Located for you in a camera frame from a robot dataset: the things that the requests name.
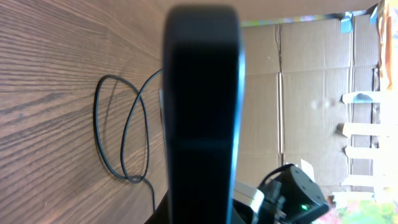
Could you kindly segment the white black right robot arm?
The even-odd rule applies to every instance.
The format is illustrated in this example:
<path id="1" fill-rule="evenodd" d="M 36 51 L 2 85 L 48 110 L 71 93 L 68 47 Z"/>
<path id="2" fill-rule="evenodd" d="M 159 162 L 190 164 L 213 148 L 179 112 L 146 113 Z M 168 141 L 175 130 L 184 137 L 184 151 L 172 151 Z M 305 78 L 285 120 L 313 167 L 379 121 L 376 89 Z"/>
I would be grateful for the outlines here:
<path id="1" fill-rule="evenodd" d="M 231 223 L 311 223 L 329 209 L 320 187 L 302 169 L 287 164 L 257 187 L 235 182 Z"/>

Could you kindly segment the blue Galaxy smartphone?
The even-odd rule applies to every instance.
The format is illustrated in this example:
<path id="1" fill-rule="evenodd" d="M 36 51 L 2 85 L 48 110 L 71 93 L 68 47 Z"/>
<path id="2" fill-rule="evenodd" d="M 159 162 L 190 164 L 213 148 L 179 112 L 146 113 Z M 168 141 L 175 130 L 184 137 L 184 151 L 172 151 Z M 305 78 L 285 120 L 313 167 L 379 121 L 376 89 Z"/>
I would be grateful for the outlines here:
<path id="1" fill-rule="evenodd" d="M 165 22 L 164 128 L 172 223 L 229 223 L 245 58 L 237 12 L 182 4 Z"/>

